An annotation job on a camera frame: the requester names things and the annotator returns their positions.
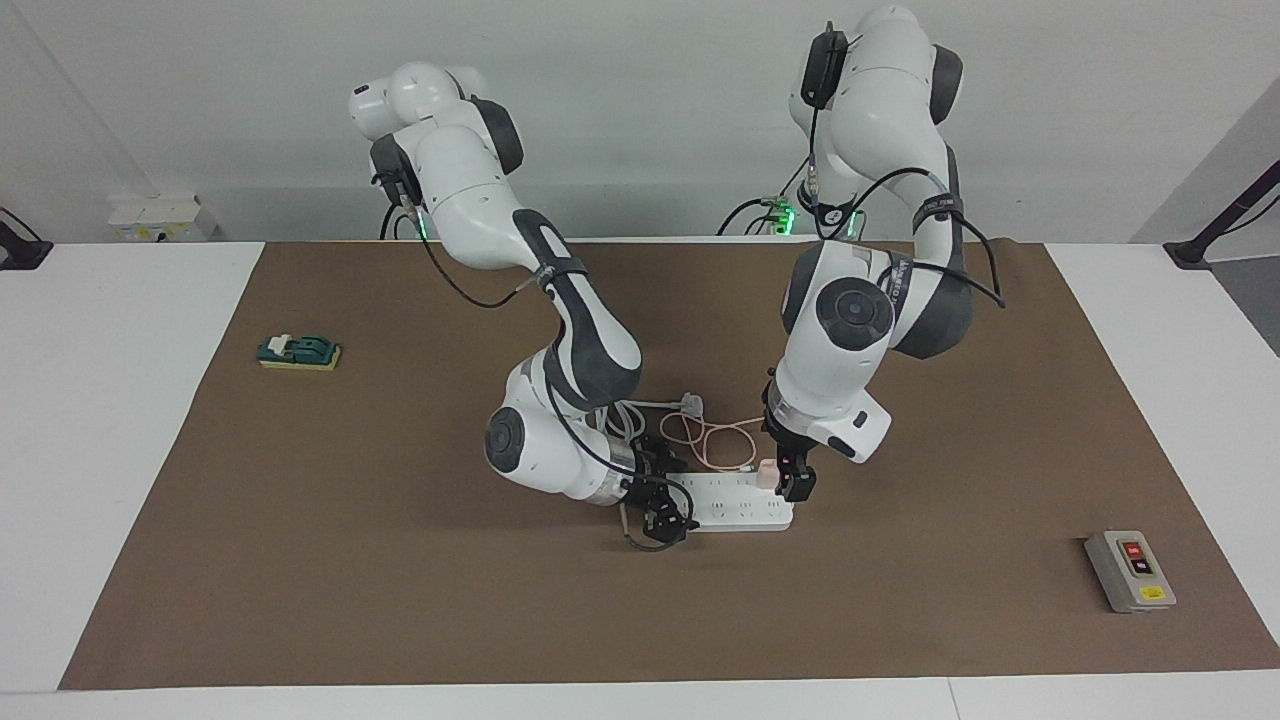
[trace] white wall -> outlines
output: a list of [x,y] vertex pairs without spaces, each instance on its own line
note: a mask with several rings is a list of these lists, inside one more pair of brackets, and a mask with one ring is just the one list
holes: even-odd
[[[1196,237],[1276,160],[1280,160],[1280,78],[1143,224],[1133,242]],[[1260,213],[1276,192],[1280,191],[1271,191],[1238,222]],[[1280,209],[1239,232],[1220,237],[1206,258],[1231,260],[1266,255],[1280,255]]]
[[[566,234],[709,233],[799,163],[786,94],[808,42],[872,6],[14,1],[150,181],[198,193],[238,240],[375,232],[346,95],[419,58],[485,72],[526,145],[512,183]],[[1025,241],[1133,237],[1280,67],[1274,0],[909,6],[966,64],[943,133],[969,214]],[[27,60],[3,47],[0,61],[0,201],[46,234],[109,238],[119,181]],[[872,209],[870,234],[904,227]]]

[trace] white table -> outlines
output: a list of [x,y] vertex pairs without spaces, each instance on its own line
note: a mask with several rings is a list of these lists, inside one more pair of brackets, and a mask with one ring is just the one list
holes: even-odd
[[[1171,720],[1280,712],[1280,671],[55,693],[261,249],[63,245],[36,273],[0,274],[0,717],[648,719],[682,711]],[[1280,359],[1211,274],[1174,269],[1158,247],[1050,251],[1280,635],[1280,523],[1272,520],[1280,512]]]

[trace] switch box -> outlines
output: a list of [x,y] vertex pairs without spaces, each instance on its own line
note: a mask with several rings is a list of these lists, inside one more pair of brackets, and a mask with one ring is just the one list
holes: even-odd
[[1107,530],[1084,541],[1084,551],[1098,574],[1107,602],[1116,612],[1148,612],[1178,601],[1138,530]]
[[120,202],[108,224],[125,242],[207,242],[218,232],[212,214],[189,195]]

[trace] power strip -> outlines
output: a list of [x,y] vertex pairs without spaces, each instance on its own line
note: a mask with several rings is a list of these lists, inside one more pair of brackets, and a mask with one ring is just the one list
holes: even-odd
[[[755,473],[680,473],[667,475],[694,498],[694,520],[700,533],[778,532],[791,527],[792,506],[773,492],[759,487]],[[687,512],[685,496],[671,493]]]

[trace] white power strip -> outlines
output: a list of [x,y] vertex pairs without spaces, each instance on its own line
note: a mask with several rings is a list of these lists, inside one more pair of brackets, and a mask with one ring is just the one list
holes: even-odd
[[[792,506],[762,488],[755,473],[680,473],[667,475],[694,498],[694,520],[701,533],[777,532],[791,527]],[[687,512],[685,496],[671,493]]]
[[218,233],[218,222],[192,195],[120,200],[106,222],[125,242],[206,242]]

